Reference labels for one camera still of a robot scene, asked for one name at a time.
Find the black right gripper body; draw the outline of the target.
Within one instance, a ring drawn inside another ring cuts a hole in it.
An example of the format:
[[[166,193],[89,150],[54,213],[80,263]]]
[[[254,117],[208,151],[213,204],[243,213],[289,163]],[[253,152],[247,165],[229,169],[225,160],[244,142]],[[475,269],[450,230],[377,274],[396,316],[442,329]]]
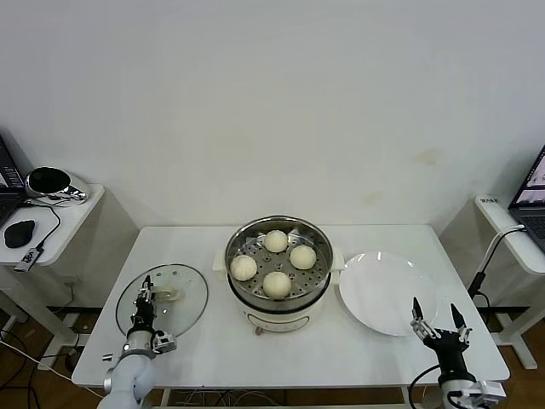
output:
[[[427,335],[423,343],[437,356],[442,375],[466,375],[468,369],[463,352],[468,348],[465,341],[454,331],[437,330],[436,335]]]

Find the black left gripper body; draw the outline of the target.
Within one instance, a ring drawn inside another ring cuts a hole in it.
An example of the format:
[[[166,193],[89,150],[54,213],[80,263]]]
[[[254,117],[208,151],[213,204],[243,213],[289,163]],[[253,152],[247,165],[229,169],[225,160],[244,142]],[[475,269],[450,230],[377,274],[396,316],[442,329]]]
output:
[[[129,329],[129,334],[136,331],[147,331],[153,335],[154,305],[145,298],[138,298],[135,301],[135,306],[136,312],[131,316],[132,326]]]

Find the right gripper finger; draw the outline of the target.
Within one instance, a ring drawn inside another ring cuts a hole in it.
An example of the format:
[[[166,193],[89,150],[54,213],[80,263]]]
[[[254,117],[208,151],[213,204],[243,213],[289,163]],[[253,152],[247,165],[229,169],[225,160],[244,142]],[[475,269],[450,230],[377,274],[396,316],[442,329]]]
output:
[[[410,323],[410,326],[413,332],[422,340],[425,339],[439,339],[439,334],[437,331],[432,328],[428,322],[424,319],[422,308],[418,299],[413,297],[412,304],[412,317],[413,320]]]
[[[456,307],[454,303],[450,305],[450,311],[451,311],[451,316],[456,328],[456,332],[458,333],[458,336],[459,336],[459,340],[461,342],[467,342],[469,338],[469,334],[473,329],[467,326],[462,313],[458,310],[458,308]]]

